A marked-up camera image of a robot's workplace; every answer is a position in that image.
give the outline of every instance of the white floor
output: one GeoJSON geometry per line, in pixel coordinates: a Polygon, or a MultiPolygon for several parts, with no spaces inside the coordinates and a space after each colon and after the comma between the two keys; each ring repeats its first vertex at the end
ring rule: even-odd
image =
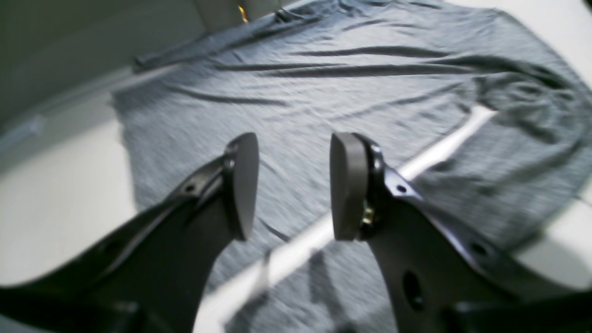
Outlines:
{"type": "MultiPolygon", "coordinates": [[[[580,0],[453,0],[498,7],[550,44],[592,86],[592,12],[580,0]]],[[[46,116],[42,133],[0,155],[0,284],[36,278],[73,258],[135,214],[131,175],[110,91],[157,75],[128,69],[65,92],[34,111],[46,116]]],[[[487,120],[475,107],[457,133],[401,169],[406,177],[446,158],[487,120]]],[[[541,239],[515,254],[521,262],[574,287],[592,281],[592,185],[559,216],[541,239]]],[[[223,323],[262,290],[305,263],[312,249],[332,239],[326,216],[299,238],[276,249],[268,265],[257,262],[202,301],[196,332],[223,332],[223,323]],[[260,281],[262,271],[267,281],[260,281]]]]}

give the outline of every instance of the wrinkled fabric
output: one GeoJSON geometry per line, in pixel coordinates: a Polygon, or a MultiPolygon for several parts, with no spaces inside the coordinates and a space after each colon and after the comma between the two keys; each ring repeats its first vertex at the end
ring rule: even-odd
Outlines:
{"type": "MultiPolygon", "coordinates": [[[[142,68],[188,63],[115,95],[139,209],[163,199],[233,137],[258,135],[253,235],[222,253],[209,290],[330,209],[332,132],[371,137],[396,167],[461,126],[471,107],[495,110],[450,159],[413,182],[503,248],[532,236],[589,175],[589,90],[504,12],[441,0],[327,0],[292,18],[267,17],[139,57],[142,68]]],[[[331,244],[321,253],[326,265],[316,269],[324,278],[315,276],[313,258],[227,330],[394,329],[369,249],[331,244]],[[304,293],[306,286],[332,292],[304,293]]]]}

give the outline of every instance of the mounting hole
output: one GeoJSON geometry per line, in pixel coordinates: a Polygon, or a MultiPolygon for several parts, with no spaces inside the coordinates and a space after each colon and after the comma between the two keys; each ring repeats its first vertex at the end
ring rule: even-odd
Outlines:
{"type": "Polygon", "coordinates": [[[471,249],[478,255],[487,255],[487,250],[477,243],[471,243],[471,249]]]}
{"type": "Polygon", "coordinates": [[[422,288],[419,285],[417,275],[408,271],[403,275],[403,293],[407,303],[413,310],[420,312],[424,308],[422,288]]]}

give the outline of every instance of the gray cloth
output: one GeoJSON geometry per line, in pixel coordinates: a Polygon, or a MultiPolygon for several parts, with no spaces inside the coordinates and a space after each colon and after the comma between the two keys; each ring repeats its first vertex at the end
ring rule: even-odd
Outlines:
{"type": "MultiPolygon", "coordinates": [[[[495,9],[440,0],[321,1],[297,9],[289,23],[264,18],[138,64],[188,59],[181,70],[115,99],[139,209],[161,200],[234,136],[259,137],[253,235],[225,250],[209,288],[281,244],[268,229],[290,238],[328,211],[333,131],[368,135],[396,167],[460,126],[473,105],[497,110],[449,162],[414,183],[506,248],[573,197],[592,167],[590,92],[553,51],[495,9]]],[[[227,330],[392,326],[367,247],[331,244],[323,252],[326,264],[318,269],[331,293],[303,293],[323,281],[310,283],[318,272],[304,267],[245,307],[227,330]]],[[[319,267],[314,260],[308,266],[319,267]]]]}

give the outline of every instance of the wall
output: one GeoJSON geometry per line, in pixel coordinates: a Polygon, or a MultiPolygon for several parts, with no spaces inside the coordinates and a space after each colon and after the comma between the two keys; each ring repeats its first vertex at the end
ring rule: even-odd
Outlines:
{"type": "Polygon", "coordinates": [[[0,127],[138,53],[204,32],[191,0],[0,1],[0,127]]]}

